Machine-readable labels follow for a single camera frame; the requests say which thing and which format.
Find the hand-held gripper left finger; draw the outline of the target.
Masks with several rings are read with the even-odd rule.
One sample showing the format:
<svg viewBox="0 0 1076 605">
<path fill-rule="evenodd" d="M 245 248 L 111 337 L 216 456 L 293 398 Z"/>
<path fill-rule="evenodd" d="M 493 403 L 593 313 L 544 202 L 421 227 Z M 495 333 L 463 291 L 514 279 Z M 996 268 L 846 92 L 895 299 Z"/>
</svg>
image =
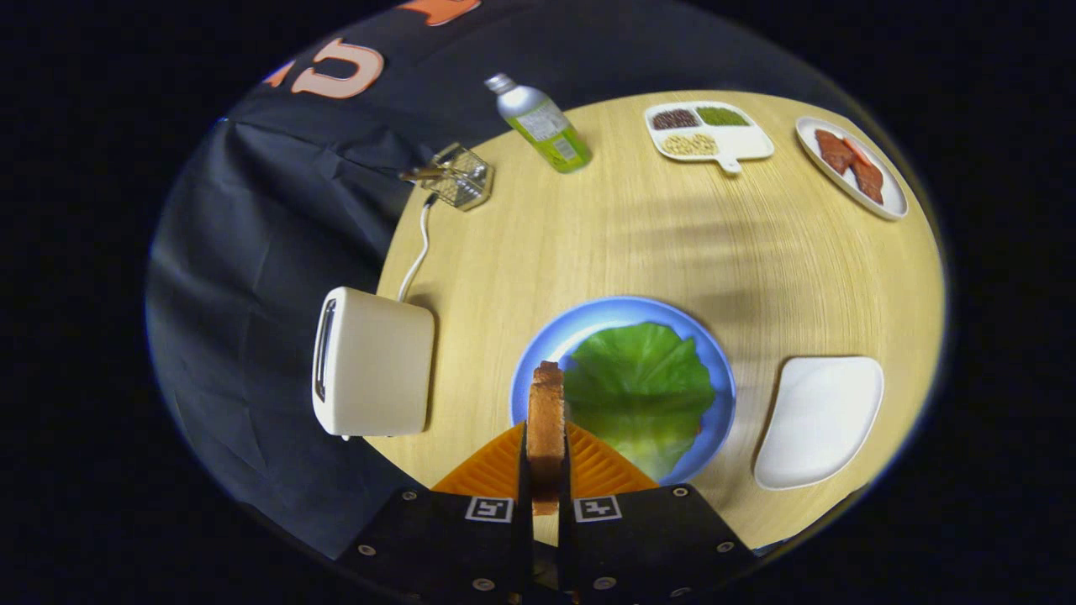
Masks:
<svg viewBox="0 0 1076 605">
<path fill-rule="evenodd" d="M 533 582 L 530 462 L 525 425 L 509 435 L 513 497 L 399 489 L 335 568 L 399 604 L 520 604 Z"/>
</svg>

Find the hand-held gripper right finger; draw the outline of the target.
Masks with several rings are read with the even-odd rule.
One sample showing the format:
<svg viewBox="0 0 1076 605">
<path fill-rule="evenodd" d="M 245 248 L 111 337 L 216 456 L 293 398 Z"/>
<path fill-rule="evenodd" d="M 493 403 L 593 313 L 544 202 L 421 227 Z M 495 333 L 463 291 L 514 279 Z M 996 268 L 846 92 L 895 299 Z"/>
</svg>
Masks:
<svg viewBox="0 0 1076 605">
<path fill-rule="evenodd" d="M 746 546 L 695 486 L 603 487 L 584 495 L 565 437 L 556 565 L 574 604 L 704 604 L 758 569 Z"/>
</svg>

